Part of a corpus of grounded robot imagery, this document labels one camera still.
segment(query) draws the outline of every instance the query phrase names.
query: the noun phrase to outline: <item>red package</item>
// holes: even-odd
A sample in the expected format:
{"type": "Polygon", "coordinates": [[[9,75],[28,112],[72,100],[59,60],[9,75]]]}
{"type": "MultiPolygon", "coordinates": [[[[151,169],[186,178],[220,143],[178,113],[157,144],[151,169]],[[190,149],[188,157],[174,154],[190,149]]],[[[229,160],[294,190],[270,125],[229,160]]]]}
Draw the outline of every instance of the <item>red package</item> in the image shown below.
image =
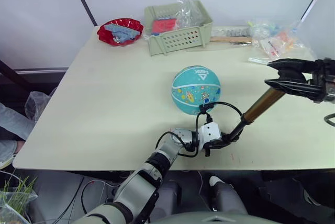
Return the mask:
{"type": "Polygon", "coordinates": [[[176,18],[170,18],[153,21],[151,33],[153,35],[158,35],[159,33],[173,30],[176,25],[176,20],[176,18]]]}

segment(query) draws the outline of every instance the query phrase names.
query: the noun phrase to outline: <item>red bowl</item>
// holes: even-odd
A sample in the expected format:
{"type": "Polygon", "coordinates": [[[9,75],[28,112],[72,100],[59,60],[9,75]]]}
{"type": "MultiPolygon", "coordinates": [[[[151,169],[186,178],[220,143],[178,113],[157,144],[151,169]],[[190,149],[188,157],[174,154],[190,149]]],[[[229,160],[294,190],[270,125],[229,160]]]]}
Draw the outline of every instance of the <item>red bowl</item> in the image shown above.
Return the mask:
{"type": "Polygon", "coordinates": [[[115,19],[112,21],[108,21],[107,23],[103,24],[97,34],[99,35],[99,40],[101,40],[102,42],[105,42],[107,44],[110,44],[112,46],[126,46],[128,44],[132,44],[133,42],[135,42],[137,39],[139,39],[142,35],[142,31],[143,31],[143,25],[134,19],[131,18],[119,18],[119,19],[115,19]],[[123,27],[127,27],[129,29],[134,29],[137,30],[138,32],[140,32],[139,35],[137,35],[134,39],[131,40],[126,40],[123,43],[118,43],[116,41],[114,41],[114,37],[113,34],[105,29],[105,25],[107,24],[117,24],[123,27]]]}

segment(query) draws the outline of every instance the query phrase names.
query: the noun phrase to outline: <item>wire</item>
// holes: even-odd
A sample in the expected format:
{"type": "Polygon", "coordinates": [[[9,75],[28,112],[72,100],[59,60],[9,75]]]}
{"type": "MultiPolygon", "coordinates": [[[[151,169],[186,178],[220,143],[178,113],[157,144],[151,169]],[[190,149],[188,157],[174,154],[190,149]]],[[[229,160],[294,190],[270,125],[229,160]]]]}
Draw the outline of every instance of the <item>wire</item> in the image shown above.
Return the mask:
{"type": "Polygon", "coordinates": [[[30,219],[29,215],[26,212],[25,212],[25,216],[26,216],[28,222],[31,224],[31,219],[30,219]]]}
{"type": "Polygon", "coordinates": [[[5,172],[5,171],[0,170],[0,173],[5,173],[5,174],[10,175],[9,180],[11,179],[11,177],[14,177],[14,178],[18,179],[18,180],[19,180],[19,181],[26,187],[26,184],[23,183],[23,181],[22,181],[18,176],[14,175],[15,170],[16,170],[16,169],[14,169],[13,173],[7,173],[7,172],[5,172]]]}
{"type": "MultiPolygon", "coordinates": [[[[188,154],[183,154],[183,153],[178,153],[179,156],[183,156],[183,157],[187,157],[187,158],[194,158],[198,155],[199,153],[199,132],[198,132],[198,121],[199,121],[199,116],[201,115],[202,113],[199,113],[196,117],[196,120],[195,120],[195,134],[196,134],[196,144],[195,144],[195,153],[192,154],[192,155],[188,155],[188,154]]],[[[183,147],[185,148],[185,150],[188,149],[187,145],[185,144],[185,142],[177,135],[175,134],[174,132],[171,132],[171,131],[167,131],[165,133],[162,134],[162,136],[158,139],[157,143],[156,143],[156,148],[158,147],[159,143],[161,142],[162,138],[166,135],[166,134],[171,134],[173,136],[175,136],[177,138],[177,140],[183,145],[183,147]]]]}
{"type": "Polygon", "coordinates": [[[104,185],[107,185],[107,186],[109,186],[109,187],[111,187],[111,188],[118,187],[118,186],[121,184],[121,183],[120,183],[120,184],[117,184],[117,185],[111,185],[111,184],[109,184],[108,182],[106,182],[106,181],[102,181],[102,180],[91,180],[91,181],[87,182],[87,183],[85,184],[85,186],[83,187],[83,190],[82,190],[82,193],[81,193],[81,196],[80,196],[80,201],[81,201],[81,204],[82,204],[82,209],[83,209],[83,211],[84,211],[85,214],[87,214],[87,211],[86,211],[86,208],[85,208],[85,206],[84,206],[84,201],[83,201],[84,191],[85,191],[85,189],[87,188],[87,186],[88,186],[90,183],[94,182],[94,181],[100,181],[100,182],[104,183],[104,185]]]}
{"type": "Polygon", "coordinates": [[[199,170],[198,170],[198,174],[200,175],[200,179],[201,179],[201,184],[200,184],[200,188],[199,188],[199,192],[198,192],[198,194],[200,195],[201,189],[203,189],[203,177],[202,177],[199,170]]]}
{"type": "Polygon", "coordinates": [[[108,186],[106,186],[106,199],[108,199],[108,186]]]}
{"type": "MultiPolygon", "coordinates": [[[[229,106],[230,108],[234,109],[240,115],[240,117],[243,116],[243,113],[236,106],[234,106],[230,103],[227,103],[227,102],[218,101],[218,102],[208,103],[206,105],[226,105],[226,106],[229,106]]],[[[236,135],[236,137],[234,139],[238,139],[242,132],[243,132],[243,129],[236,135]]]]}
{"type": "Polygon", "coordinates": [[[105,190],[105,186],[106,186],[106,182],[104,183],[103,189],[102,189],[102,191],[101,191],[101,195],[100,195],[100,199],[99,199],[98,206],[100,205],[101,198],[103,197],[103,193],[104,193],[104,190],[105,190]]]}
{"type": "Polygon", "coordinates": [[[60,221],[60,219],[65,215],[65,213],[67,212],[67,210],[70,208],[72,202],[74,202],[77,194],[78,194],[78,191],[80,189],[80,187],[82,186],[83,184],[83,181],[84,181],[84,177],[82,177],[82,179],[80,180],[80,183],[79,183],[79,186],[77,188],[77,190],[75,191],[75,194],[73,195],[73,198],[71,200],[71,202],[69,203],[69,205],[66,207],[66,209],[60,214],[60,216],[57,218],[57,219],[54,219],[55,221],[52,223],[52,224],[56,224],[58,223],[58,221],[60,221]]]}
{"type": "Polygon", "coordinates": [[[171,134],[171,135],[175,136],[175,137],[179,140],[179,142],[183,145],[183,147],[184,147],[185,149],[187,149],[187,146],[186,146],[185,142],[184,142],[184,141],[183,141],[177,134],[175,134],[174,132],[171,132],[171,131],[166,131],[165,133],[162,134],[162,136],[159,137],[159,139],[158,139],[158,141],[157,141],[157,143],[156,143],[156,148],[158,147],[158,145],[159,145],[159,143],[161,142],[162,138],[163,138],[166,134],[171,134]]]}
{"type": "Polygon", "coordinates": [[[326,123],[330,124],[331,126],[335,126],[335,122],[331,121],[331,118],[335,118],[335,113],[333,114],[329,114],[327,116],[325,116],[323,119],[326,123]]]}
{"type": "Polygon", "coordinates": [[[201,184],[200,184],[200,188],[199,188],[199,191],[198,191],[198,195],[200,196],[201,200],[204,202],[205,206],[210,210],[209,206],[207,205],[206,201],[204,200],[204,198],[201,196],[201,189],[203,189],[203,176],[201,175],[200,171],[197,170],[198,174],[200,175],[200,179],[201,179],[201,184]]]}
{"type": "Polygon", "coordinates": [[[179,153],[179,156],[183,156],[183,157],[188,157],[188,158],[194,158],[198,155],[199,153],[199,132],[198,132],[198,121],[199,121],[199,116],[202,113],[198,113],[197,118],[195,119],[195,153],[193,155],[187,155],[187,154],[182,154],[179,153]]]}
{"type": "Polygon", "coordinates": [[[40,224],[40,223],[44,223],[44,222],[47,222],[47,221],[51,221],[51,220],[68,220],[68,221],[73,221],[72,219],[68,219],[68,218],[66,218],[66,219],[59,219],[59,218],[57,218],[57,219],[49,219],[49,220],[43,220],[43,221],[38,221],[38,222],[34,222],[33,224],[40,224]]]}
{"type": "Polygon", "coordinates": [[[74,204],[75,204],[75,200],[77,199],[77,197],[75,197],[74,199],[74,202],[72,204],[72,208],[71,208],[71,212],[70,212],[70,215],[69,215],[69,218],[71,218],[71,215],[72,215],[72,211],[73,211],[73,207],[74,207],[74,204]]]}

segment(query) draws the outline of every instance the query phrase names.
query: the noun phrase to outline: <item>ball logo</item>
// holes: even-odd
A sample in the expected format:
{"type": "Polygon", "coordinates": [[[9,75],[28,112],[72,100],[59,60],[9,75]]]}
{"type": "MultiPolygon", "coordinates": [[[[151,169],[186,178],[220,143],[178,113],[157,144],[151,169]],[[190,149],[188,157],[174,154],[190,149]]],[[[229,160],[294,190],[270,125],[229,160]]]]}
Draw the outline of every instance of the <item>ball logo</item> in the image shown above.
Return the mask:
{"type": "Polygon", "coordinates": [[[198,74],[198,76],[202,79],[202,80],[205,80],[207,75],[209,74],[208,71],[206,70],[194,70],[194,73],[195,74],[198,74]]]}

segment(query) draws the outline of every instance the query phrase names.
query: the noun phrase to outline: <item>wooden stick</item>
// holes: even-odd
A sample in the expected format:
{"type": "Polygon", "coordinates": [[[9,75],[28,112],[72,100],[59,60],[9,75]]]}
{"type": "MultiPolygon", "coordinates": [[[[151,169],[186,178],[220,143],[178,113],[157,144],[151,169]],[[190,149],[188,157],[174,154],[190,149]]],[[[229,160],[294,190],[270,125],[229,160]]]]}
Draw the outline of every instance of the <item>wooden stick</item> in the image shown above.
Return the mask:
{"type": "Polygon", "coordinates": [[[252,42],[252,37],[211,37],[211,42],[252,42]]]}

